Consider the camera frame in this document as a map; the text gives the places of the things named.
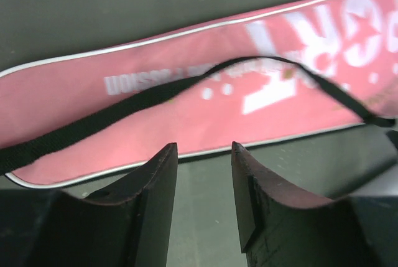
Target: gray table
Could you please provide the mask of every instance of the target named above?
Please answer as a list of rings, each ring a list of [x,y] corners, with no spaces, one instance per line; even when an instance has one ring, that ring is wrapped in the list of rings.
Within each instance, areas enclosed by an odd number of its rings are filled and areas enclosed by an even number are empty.
[[[291,1],[297,0],[0,0],[0,70]],[[383,140],[370,143],[378,131],[357,128],[253,152],[296,184],[337,195],[380,166],[369,153],[388,148]],[[84,197],[115,178],[67,190]],[[14,187],[4,178],[0,186]],[[170,267],[246,266],[239,254],[228,155],[179,166],[168,260]]]

